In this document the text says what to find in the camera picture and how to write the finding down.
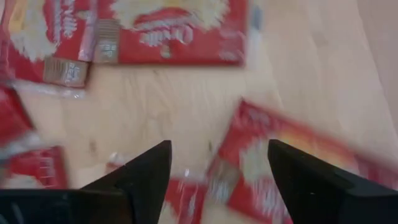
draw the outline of scattered packaging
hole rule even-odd
[[[93,57],[96,1],[6,0],[1,78],[21,88],[78,96],[73,91],[84,89]]]
[[[3,189],[67,189],[67,173],[59,146],[36,149],[3,161]]]
[[[263,223],[292,223],[267,159],[269,139],[279,139],[344,170],[398,189],[398,175],[357,155],[352,147],[242,101],[210,168],[210,194]]]
[[[249,0],[101,0],[98,63],[242,65]]]

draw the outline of wooden floor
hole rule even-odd
[[[379,57],[375,3],[359,1],[267,0],[245,69],[97,66],[84,100],[21,95],[46,141],[65,145],[73,187],[102,176],[113,152],[137,156],[163,139],[173,141],[173,173],[203,172],[241,96],[393,164],[398,138],[381,80],[391,83],[379,65],[398,57]],[[205,216],[248,223],[214,206]]]

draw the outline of food image on package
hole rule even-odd
[[[96,1],[6,0],[1,78],[84,88],[95,44]]]
[[[214,200],[262,223],[292,223],[268,162],[270,139],[391,189],[398,187],[395,172],[358,155],[352,146],[243,100],[208,169]]]
[[[102,0],[95,62],[241,65],[247,0]]]

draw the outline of brand logo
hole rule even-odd
[[[75,0],[55,0],[54,6],[54,41],[61,44],[61,36],[67,39],[73,37],[77,30],[77,21],[73,16]]]
[[[187,45],[193,41],[194,20],[192,16],[183,16],[141,22],[136,24],[132,30],[141,32],[140,43],[149,47],[158,47],[169,40],[177,40],[181,44]]]

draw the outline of white lettering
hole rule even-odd
[[[75,0],[65,0],[63,4],[68,7],[68,9],[63,12],[63,36],[71,39],[73,37],[73,33],[77,30],[77,22],[73,17]]]
[[[149,47],[158,47],[164,44],[165,40],[177,40],[187,45],[193,41],[193,29],[190,26],[183,26],[145,32],[141,34],[140,43]]]
[[[80,68],[76,66],[75,63],[70,62],[65,82],[70,83],[77,81],[79,79],[79,73],[80,73]]]
[[[53,182],[55,177],[54,159],[40,155],[40,169],[44,171],[44,175],[40,176],[40,182],[45,188],[53,187],[56,184]]]
[[[61,0],[54,0],[54,42],[57,46],[61,44]]]
[[[156,28],[170,29],[173,26],[182,26],[187,24],[194,27],[195,18],[193,16],[184,16],[175,19],[163,19],[157,21],[142,22],[140,24],[135,25],[132,29],[133,31],[148,31],[148,30],[154,30]]]

